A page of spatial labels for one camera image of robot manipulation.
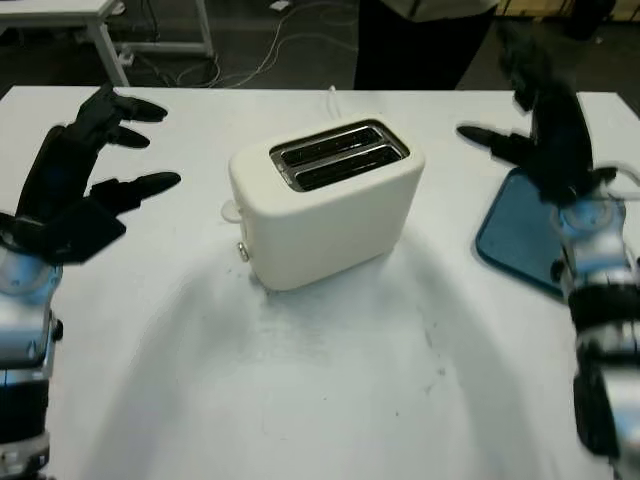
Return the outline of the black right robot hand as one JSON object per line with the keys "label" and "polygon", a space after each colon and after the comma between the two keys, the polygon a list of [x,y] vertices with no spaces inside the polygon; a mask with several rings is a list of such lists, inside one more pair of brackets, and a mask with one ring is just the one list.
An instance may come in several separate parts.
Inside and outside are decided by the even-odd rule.
{"label": "black right robot hand", "polygon": [[497,30],[499,65],[511,83],[514,100],[531,115],[531,132],[509,135],[459,125],[457,133],[491,155],[520,168],[542,202],[571,205],[599,184],[593,173],[589,130],[575,90],[556,71],[551,57],[531,36],[509,25]]}

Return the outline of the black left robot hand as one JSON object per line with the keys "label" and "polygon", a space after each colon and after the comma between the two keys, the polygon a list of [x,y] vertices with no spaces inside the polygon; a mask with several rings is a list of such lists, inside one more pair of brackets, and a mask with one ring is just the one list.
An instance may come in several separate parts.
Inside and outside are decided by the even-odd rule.
{"label": "black left robot hand", "polygon": [[150,140],[124,121],[160,123],[168,111],[150,101],[116,93],[105,84],[85,100],[75,120],[47,133],[23,185],[18,217],[41,223],[83,198],[99,152],[107,145],[144,149]]}

